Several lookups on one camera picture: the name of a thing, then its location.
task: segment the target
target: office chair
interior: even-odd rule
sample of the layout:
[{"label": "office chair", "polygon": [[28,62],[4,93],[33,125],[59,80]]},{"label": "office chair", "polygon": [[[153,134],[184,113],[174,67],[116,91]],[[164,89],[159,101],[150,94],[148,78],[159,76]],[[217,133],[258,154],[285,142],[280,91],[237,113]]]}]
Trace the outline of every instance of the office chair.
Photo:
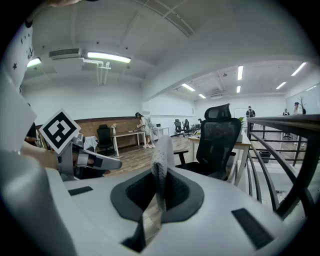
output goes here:
[{"label": "office chair", "polygon": [[179,137],[179,135],[180,135],[181,132],[183,131],[183,130],[181,129],[181,122],[179,121],[179,119],[176,119],[176,120],[174,121],[174,125],[175,125],[175,131],[178,133],[177,135],[178,135],[178,137]]},{"label": "office chair", "polygon": [[231,117],[229,105],[215,106],[206,110],[196,153],[198,162],[185,163],[183,153],[186,151],[183,151],[178,153],[181,164],[176,167],[219,180],[227,179],[227,161],[241,129],[240,120]]},{"label": "office chair", "polygon": [[107,153],[108,148],[114,144],[110,137],[110,128],[108,128],[106,124],[101,124],[96,132],[98,134],[98,147],[100,149],[105,149],[105,151],[102,153],[103,155]]},{"label": "office chair", "polygon": [[182,125],[183,125],[183,130],[184,130],[183,137],[185,137],[185,136],[192,136],[192,134],[189,133],[189,132],[191,132],[192,130],[190,129],[188,119],[186,119],[184,122],[182,122]]}]

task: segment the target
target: wooden floor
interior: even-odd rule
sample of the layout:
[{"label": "wooden floor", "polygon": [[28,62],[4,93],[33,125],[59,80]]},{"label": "wooden floor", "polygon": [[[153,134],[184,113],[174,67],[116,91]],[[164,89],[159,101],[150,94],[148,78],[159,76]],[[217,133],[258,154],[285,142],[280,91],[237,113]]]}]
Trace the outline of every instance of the wooden floor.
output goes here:
[{"label": "wooden floor", "polygon": [[[280,133],[266,133],[265,138],[269,140],[280,140],[281,134]],[[190,144],[188,138],[183,136],[179,137],[171,137],[173,150],[189,150]],[[264,147],[260,144],[260,142],[253,141],[253,145],[257,149],[264,149]],[[279,142],[268,142],[274,149],[280,148]],[[287,150],[295,150],[296,146],[292,142],[283,142],[281,149]],[[142,168],[148,169],[151,167],[151,159],[153,155],[154,149],[153,148],[146,148],[144,149],[143,146],[134,146],[130,148],[120,149],[119,150],[119,157],[115,157],[122,161],[122,167],[118,170],[112,170],[110,173],[106,173],[105,176],[110,175],[118,175],[125,172],[134,172],[140,170]],[[251,156],[255,156],[254,152],[250,151]],[[284,158],[294,158],[294,152],[282,152],[281,155]],[[303,159],[304,153],[299,154],[299,159]],[[185,161],[186,163],[191,161],[191,156],[189,153],[185,153]],[[174,162],[176,165],[180,164],[180,159],[178,155],[174,156]],[[270,160],[270,163],[276,163],[275,160]],[[161,211],[158,208],[158,204],[156,201],[156,197],[152,199],[149,206],[143,213],[143,227],[144,227],[144,234],[146,243],[150,243],[152,239],[155,237],[157,232],[161,228]]]}]

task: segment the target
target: fluorescent light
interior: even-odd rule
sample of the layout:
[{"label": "fluorescent light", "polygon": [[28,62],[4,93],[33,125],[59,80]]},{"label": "fluorescent light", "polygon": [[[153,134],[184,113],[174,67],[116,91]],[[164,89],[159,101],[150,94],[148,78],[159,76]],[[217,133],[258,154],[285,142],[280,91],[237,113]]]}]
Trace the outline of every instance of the fluorescent light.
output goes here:
[{"label": "fluorescent light", "polygon": [[238,80],[242,79],[243,72],[244,72],[244,66],[238,66]]},{"label": "fluorescent light", "polygon": [[292,76],[292,77],[295,76],[295,75],[300,71],[300,69],[302,69],[302,68],[304,67],[304,65],[306,65],[306,64],[307,64],[306,62],[302,63],[302,64],[296,69],[296,71],[293,72],[293,74],[292,74],[291,76]]},{"label": "fluorescent light", "polygon": [[283,82],[282,84],[280,84],[277,88],[275,88],[275,89],[280,89],[282,86],[284,86],[286,84],[286,82]]},{"label": "fluorescent light", "polygon": [[40,64],[40,63],[41,63],[41,59],[40,58],[35,58],[35,59],[29,61],[28,65],[27,65],[27,68],[32,67],[32,66],[37,65],[37,64]]},{"label": "fluorescent light", "polygon": [[184,83],[182,86],[189,89],[191,92],[195,91],[195,89],[193,89],[191,86],[187,85],[186,83]]},{"label": "fluorescent light", "polygon": [[315,88],[315,87],[317,87],[316,85],[315,86],[312,86],[311,88],[309,88],[308,90],[305,90],[306,92],[307,91],[309,91],[309,90],[311,90],[311,89],[313,89],[313,88]]},{"label": "fluorescent light", "polygon": [[127,57],[117,56],[117,55],[108,54],[108,53],[92,52],[92,51],[88,52],[88,58],[107,59],[107,60],[125,62],[125,63],[129,63],[131,61],[131,59]]}]

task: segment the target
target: chair armrest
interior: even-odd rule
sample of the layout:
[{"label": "chair armrest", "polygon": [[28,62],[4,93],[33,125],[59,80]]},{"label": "chair armrest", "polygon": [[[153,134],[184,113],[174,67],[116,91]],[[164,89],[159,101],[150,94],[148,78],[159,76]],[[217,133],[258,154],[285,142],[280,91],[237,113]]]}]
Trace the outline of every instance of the chair armrest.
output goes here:
[{"label": "chair armrest", "polygon": [[184,157],[184,153],[188,153],[188,152],[189,152],[189,150],[180,149],[180,150],[173,151],[173,154],[174,155],[179,155],[180,162],[181,162],[182,165],[184,165],[186,163],[185,157]]}]

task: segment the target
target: chair headrest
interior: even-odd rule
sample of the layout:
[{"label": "chair headrest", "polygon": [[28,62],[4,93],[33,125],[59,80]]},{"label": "chair headrest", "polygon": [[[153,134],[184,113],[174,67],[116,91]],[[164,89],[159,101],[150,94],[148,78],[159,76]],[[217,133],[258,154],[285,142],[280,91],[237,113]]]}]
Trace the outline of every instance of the chair headrest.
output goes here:
[{"label": "chair headrest", "polygon": [[106,124],[100,124],[99,129],[108,129],[108,126]]},{"label": "chair headrest", "polygon": [[230,103],[208,108],[204,113],[204,118],[207,120],[228,120],[232,118],[229,105]]}]

